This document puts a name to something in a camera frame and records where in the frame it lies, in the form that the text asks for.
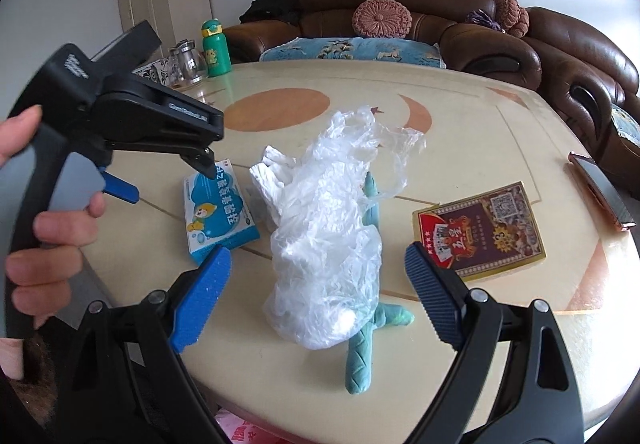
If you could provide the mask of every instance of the blue and white box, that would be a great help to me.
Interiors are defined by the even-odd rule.
[[[235,249],[260,238],[228,159],[216,163],[215,180],[200,173],[184,180],[184,217],[198,265],[216,244]]]

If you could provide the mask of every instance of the table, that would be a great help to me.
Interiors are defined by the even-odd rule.
[[[410,126],[428,140],[411,159],[407,188],[381,207],[381,300],[404,305],[415,322],[375,332],[370,390],[345,391],[345,344],[309,351],[268,326],[262,305],[274,273],[262,228],[260,240],[233,252],[227,288],[200,341],[183,354],[220,404],[296,442],[404,442],[454,357],[403,271],[412,212],[518,180],[546,258],[473,286],[501,302],[548,300],[574,364],[586,427],[625,393],[640,368],[636,323],[627,314],[640,290],[638,253],[630,234],[614,231],[576,180],[566,156],[585,149],[537,94],[460,72],[343,60],[235,66],[187,93],[225,110],[225,139],[213,149],[217,159],[231,159],[242,186],[265,145],[299,156],[338,109],[371,106],[383,124]],[[388,160],[381,150],[372,164],[380,188]],[[193,171],[178,156],[145,153],[116,153],[110,171],[138,186],[141,201],[108,198],[99,241],[86,256],[114,300],[129,304],[194,267],[181,193]],[[486,420],[506,351],[500,344],[471,427]]]

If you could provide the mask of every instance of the orange circle pattern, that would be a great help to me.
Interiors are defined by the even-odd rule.
[[[329,108],[329,97],[310,88],[276,88],[247,96],[225,110],[225,128],[270,132],[315,119]]]

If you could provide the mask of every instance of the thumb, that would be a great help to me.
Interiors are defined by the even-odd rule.
[[[19,116],[0,122],[0,167],[27,146],[36,133],[41,118],[42,107],[35,104]]]

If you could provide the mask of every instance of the playing card box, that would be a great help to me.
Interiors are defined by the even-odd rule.
[[[522,182],[416,211],[414,231],[437,266],[464,280],[545,257]]]

